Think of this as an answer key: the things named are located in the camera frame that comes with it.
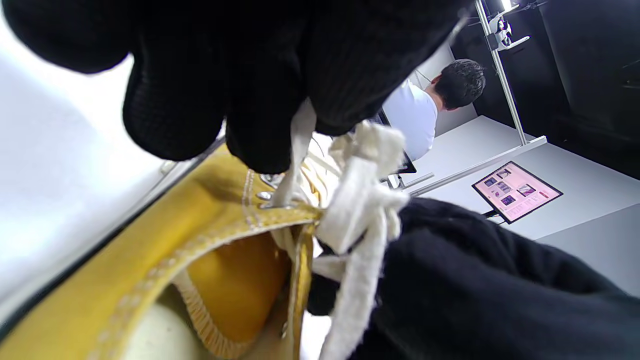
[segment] light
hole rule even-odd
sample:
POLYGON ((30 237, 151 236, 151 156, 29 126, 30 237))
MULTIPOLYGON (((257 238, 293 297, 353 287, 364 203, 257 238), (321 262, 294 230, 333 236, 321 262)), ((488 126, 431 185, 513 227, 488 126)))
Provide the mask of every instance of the light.
POLYGON ((502 0, 502 7, 504 8, 504 11, 511 10, 511 8, 513 7, 511 5, 511 0, 502 0))

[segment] white t-shirt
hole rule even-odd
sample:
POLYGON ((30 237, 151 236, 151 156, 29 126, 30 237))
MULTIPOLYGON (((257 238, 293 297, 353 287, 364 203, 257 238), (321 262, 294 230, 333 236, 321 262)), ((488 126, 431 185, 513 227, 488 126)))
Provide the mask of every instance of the white t-shirt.
POLYGON ((438 108, 429 94, 407 79, 391 93, 382 108, 391 126, 404 134, 404 151, 411 161, 431 150, 438 108))

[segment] black fabric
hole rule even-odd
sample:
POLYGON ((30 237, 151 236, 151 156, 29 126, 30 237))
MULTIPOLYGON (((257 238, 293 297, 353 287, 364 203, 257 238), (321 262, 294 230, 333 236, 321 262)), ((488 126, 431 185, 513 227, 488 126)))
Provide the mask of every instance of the black fabric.
MULTIPOLYGON (((436 200, 412 199, 401 220, 377 334, 352 359, 640 359, 640 300, 579 259, 436 200), (380 338, 394 355, 360 355, 380 338)), ((329 314, 337 289, 315 276, 310 312, 329 314)))
POLYGON ((309 96, 317 130, 373 116, 446 39, 471 0, 2 0, 45 60, 95 73, 128 53, 123 120, 146 151, 186 160, 227 118, 231 152, 261 173, 289 166, 292 115, 309 96))

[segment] white shoelace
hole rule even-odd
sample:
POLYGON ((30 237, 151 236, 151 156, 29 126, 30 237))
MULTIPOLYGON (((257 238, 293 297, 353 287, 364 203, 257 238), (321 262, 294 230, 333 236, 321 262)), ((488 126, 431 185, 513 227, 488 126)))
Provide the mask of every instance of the white shoelace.
MULTIPOLYGON (((272 206, 306 200, 296 185, 315 126, 316 113, 307 99, 292 120, 291 167, 273 195, 272 206)), ((399 131, 362 122, 355 135, 336 139, 329 151, 339 167, 330 170, 341 177, 316 235, 336 256, 316 258, 313 271, 341 285, 320 360, 347 359, 369 324, 387 241, 400 235, 397 213, 409 199, 407 194, 381 185, 380 179, 401 164, 403 147, 404 137, 399 131)), ((273 235, 278 246, 291 252, 293 239, 287 233, 277 231, 273 235)))

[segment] dark hair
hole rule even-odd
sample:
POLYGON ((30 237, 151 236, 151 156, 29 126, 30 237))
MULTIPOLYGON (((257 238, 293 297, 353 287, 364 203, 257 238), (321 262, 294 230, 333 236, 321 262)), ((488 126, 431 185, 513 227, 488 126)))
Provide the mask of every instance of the dark hair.
POLYGON ((445 109, 461 108, 482 94, 484 69, 473 60, 456 60, 442 69, 442 76, 434 87, 442 97, 445 109))

